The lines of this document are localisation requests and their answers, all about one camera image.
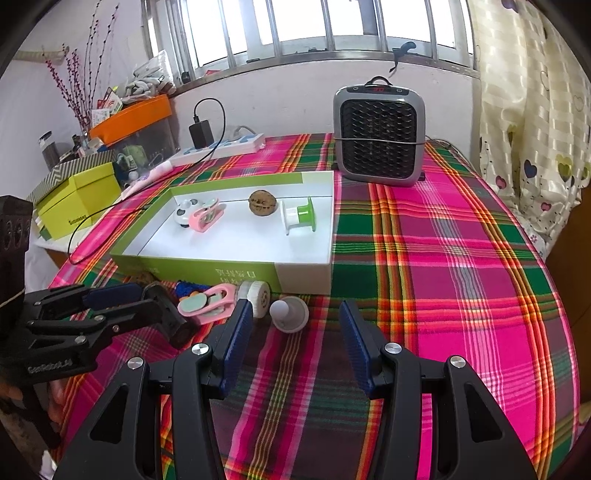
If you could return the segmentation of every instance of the windowsill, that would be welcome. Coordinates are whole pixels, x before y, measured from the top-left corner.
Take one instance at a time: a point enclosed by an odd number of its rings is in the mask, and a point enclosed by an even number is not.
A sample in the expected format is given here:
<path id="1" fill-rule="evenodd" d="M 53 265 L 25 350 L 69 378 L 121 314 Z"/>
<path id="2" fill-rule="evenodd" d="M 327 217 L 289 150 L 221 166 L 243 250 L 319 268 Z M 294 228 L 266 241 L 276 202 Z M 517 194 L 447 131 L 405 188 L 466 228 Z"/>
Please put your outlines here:
<path id="1" fill-rule="evenodd" d="M 310 61 L 325 61 L 325 60 L 385 60 L 394 62 L 394 55 L 392 53 L 384 53 L 378 51 L 317 51 L 312 53 L 294 53 L 290 55 L 283 55 L 281 57 L 271 57 L 268 59 L 257 60 L 246 65 L 240 65 L 232 69 L 221 70 L 210 75 L 203 76 L 181 85 L 177 91 L 172 95 L 173 97 L 188 92 L 194 88 L 206 85 L 208 83 L 240 75 L 242 73 L 253 72 L 254 70 L 262 70 L 280 65 L 288 65 L 291 63 L 305 63 Z M 448 72 L 455 72 L 462 75 L 467 75 L 473 78 L 480 78 L 480 73 L 477 70 L 457 65 L 445 60 L 433 60 L 428 57 L 418 55 L 406 55 L 400 63 L 412 63 L 416 65 L 423 65 L 440 70 L 447 70 Z"/>

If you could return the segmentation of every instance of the walnut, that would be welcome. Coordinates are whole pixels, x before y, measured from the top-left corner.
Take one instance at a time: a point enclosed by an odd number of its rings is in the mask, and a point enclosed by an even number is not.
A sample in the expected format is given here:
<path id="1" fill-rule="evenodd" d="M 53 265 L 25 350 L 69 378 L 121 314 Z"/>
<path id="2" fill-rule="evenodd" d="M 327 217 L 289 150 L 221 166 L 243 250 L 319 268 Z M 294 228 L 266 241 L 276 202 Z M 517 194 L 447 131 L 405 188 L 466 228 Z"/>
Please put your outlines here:
<path id="1" fill-rule="evenodd" d="M 248 199 L 251 212 L 266 217 L 277 210 L 277 199 L 266 190 L 257 190 Z"/>

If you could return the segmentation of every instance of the window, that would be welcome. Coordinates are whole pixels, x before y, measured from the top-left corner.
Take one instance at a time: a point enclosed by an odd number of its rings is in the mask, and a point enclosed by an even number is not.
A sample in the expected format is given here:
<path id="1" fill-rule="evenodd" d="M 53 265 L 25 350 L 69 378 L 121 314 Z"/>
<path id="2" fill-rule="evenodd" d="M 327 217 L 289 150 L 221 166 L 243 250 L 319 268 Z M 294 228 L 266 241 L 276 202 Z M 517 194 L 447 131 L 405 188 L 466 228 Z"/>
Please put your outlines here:
<path id="1" fill-rule="evenodd" d="M 469 74 L 473 65 L 466 0 L 144 0 L 142 7 L 152 51 L 166 49 L 179 78 L 292 54 L 364 51 L 383 59 L 407 41 L 417 48 L 402 61 L 432 58 Z"/>

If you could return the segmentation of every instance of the pink plaid tablecloth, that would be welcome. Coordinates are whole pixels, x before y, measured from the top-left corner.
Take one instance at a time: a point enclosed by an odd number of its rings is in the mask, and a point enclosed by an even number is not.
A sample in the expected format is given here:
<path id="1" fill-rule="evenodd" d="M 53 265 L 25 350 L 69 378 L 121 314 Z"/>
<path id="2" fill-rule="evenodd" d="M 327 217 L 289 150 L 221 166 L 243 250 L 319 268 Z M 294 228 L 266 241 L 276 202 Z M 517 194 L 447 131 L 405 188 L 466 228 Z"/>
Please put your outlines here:
<path id="1" fill-rule="evenodd" d="M 463 355 L 495 396 L 540 478 L 564 458 L 579 408 L 574 347 L 550 276 L 497 196 L 451 152 L 428 145 L 426 180 L 412 188 L 335 177 L 335 244 L 330 297 L 303 297 L 308 326 L 283 335 L 256 323 L 238 384 L 213 406 L 229 479 L 365 479 L 381 403 L 356 386 L 337 321 L 344 298 L 392 341 L 424 357 Z M 137 207 L 169 185 L 287 171 L 327 170 L 330 135 L 269 139 L 256 154 L 206 161 L 107 215 L 53 286 L 126 281 L 109 258 Z M 211 326 L 201 328 L 202 340 Z M 64 444 L 129 357 L 177 353 L 154 329 L 117 337 L 99 368 L 67 387 Z M 420 478 L 428 477 L 431 410 L 424 402 Z M 165 478 L 174 478 L 170 402 L 163 404 Z"/>

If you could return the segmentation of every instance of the metal screw cap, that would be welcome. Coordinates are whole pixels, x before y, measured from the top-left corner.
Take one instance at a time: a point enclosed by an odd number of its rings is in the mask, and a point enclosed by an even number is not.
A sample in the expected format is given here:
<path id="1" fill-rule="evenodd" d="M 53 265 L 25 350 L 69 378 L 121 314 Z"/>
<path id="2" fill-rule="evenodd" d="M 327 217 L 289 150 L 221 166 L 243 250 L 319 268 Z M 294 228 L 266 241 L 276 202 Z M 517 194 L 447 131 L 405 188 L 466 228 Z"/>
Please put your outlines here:
<path id="1" fill-rule="evenodd" d="M 386 343 L 386 346 L 384 347 L 384 349 L 388 352 L 388 353 L 393 353 L 394 355 L 396 355 L 397 353 L 402 352 L 402 347 L 394 342 L 391 343 Z"/>
<path id="2" fill-rule="evenodd" d="M 205 355 L 207 352 L 209 352 L 209 345 L 206 343 L 197 343 L 191 347 L 191 351 L 195 355 Z"/>
<path id="3" fill-rule="evenodd" d="M 143 364 L 144 364 L 144 359 L 142 359 L 141 357 L 138 357 L 138 356 L 130 358 L 127 361 L 127 366 L 132 370 L 135 370 L 136 368 L 141 367 Z"/>
<path id="4" fill-rule="evenodd" d="M 459 355 L 454 355 L 450 359 L 450 363 L 456 368 L 463 368 L 466 366 L 466 361 Z"/>

